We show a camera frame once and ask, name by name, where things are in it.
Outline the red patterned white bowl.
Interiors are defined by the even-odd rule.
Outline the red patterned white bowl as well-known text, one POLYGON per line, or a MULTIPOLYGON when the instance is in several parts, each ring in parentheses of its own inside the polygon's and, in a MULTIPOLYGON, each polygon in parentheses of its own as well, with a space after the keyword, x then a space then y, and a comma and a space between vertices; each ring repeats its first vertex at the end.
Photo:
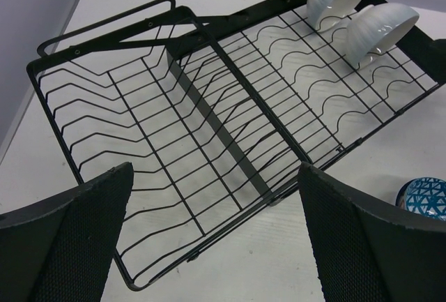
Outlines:
POLYGON ((433 177, 413 179, 400 189, 395 205, 412 213, 445 221, 445 181, 433 177))

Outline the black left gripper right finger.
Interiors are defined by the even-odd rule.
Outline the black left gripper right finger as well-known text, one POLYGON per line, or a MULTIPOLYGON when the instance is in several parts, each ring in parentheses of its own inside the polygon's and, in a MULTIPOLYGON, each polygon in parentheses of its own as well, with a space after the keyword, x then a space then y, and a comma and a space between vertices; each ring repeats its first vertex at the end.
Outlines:
POLYGON ((444 301, 445 222, 411 213, 309 163, 298 187, 326 301, 444 301))

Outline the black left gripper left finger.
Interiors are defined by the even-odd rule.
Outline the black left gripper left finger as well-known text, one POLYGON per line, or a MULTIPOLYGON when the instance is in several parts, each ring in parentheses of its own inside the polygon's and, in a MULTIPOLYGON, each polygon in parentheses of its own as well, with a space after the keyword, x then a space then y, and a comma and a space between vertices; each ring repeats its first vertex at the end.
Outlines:
POLYGON ((133 181, 126 162, 1 214, 1 300, 100 301, 133 181))

